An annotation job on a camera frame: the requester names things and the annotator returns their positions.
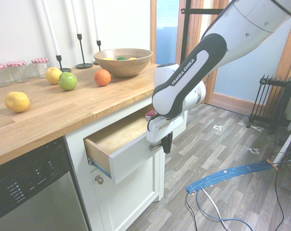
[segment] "blue track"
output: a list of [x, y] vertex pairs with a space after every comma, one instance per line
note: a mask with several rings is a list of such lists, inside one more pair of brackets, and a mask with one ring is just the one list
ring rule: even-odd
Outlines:
[[197, 180], [196, 182], [192, 183], [191, 185], [186, 187], [186, 190], [192, 194], [200, 189], [206, 188], [208, 186], [217, 184], [219, 182], [222, 182], [224, 180], [253, 173], [253, 172], [261, 172], [268, 169], [273, 169], [274, 167], [269, 164], [267, 161], [259, 162], [255, 164], [250, 165], [243, 165], [233, 168], [228, 168], [221, 170], [219, 172], [213, 173], [207, 177], [204, 177], [200, 180]]

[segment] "white candle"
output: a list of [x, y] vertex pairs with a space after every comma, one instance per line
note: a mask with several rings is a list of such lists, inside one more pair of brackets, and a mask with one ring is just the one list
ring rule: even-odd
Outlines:
[[99, 41], [98, 37], [98, 28], [97, 28], [97, 22], [96, 22], [96, 13], [95, 13], [95, 7], [94, 7], [94, 0], [92, 0], [92, 6], [93, 6], [93, 15], [94, 15], [94, 25], [95, 25], [95, 32], [96, 32], [96, 40]]
[[53, 46], [54, 46], [54, 50], [55, 50], [55, 55], [60, 55], [60, 51], [59, 51], [57, 39], [55, 38], [55, 33], [54, 33], [54, 30], [53, 30], [53, 23], [51, 21], [51, 17], [50, 17], [50, 14], [49, 14], [47, 3], [46, 3], [45, 0], [41, 0], [41, 3], [43, 4], [43, 7], [44, 7], [44, 11], [45, 11], [48, 27], [49, 27], [49, 30], [50, 30], [51, 38], [53, 40]]
[[74, 14], [74, 19], [75, 19], [75, 25], [76, 25], [77, 34], [81, 34], [81, 30], [79, 28], [79, 24], [78, 24], [78, 21], [77, 21], [77, 15], [76, 15], [76, 12], [75, 12], [74, 0], [71, 0], [71, 2], [72, 2], [72, 8], [73, 8], [73, 14]]

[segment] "black radiator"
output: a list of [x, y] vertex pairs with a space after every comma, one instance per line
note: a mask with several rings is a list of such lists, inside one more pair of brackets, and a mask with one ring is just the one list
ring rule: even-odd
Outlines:
[[260, 81], [255, 104], [249, 115], [247, 128], [254, 121], [260, 121], [271, 127], [271, 132], [282, 125], [288, 126], [290, 120], [284, 116], [291, 97], [291, 78], [288, 81], [263, 76]]

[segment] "orange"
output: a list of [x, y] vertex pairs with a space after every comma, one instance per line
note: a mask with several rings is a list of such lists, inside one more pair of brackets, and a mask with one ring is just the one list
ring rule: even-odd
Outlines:
[[94, 80], [98, 85], [106, 86], [111, 81], [111, 75], [107, 70], [101, 69], [95, 73]]

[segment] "open drawer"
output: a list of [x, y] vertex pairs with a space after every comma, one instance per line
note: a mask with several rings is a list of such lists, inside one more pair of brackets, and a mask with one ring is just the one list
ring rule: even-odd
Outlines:
[[142, 108], [84, 139], [87, 156], [115, 184], [157, 152], [150, 151], [146, 140], [145, 115], [152, 109], [151, 105]]

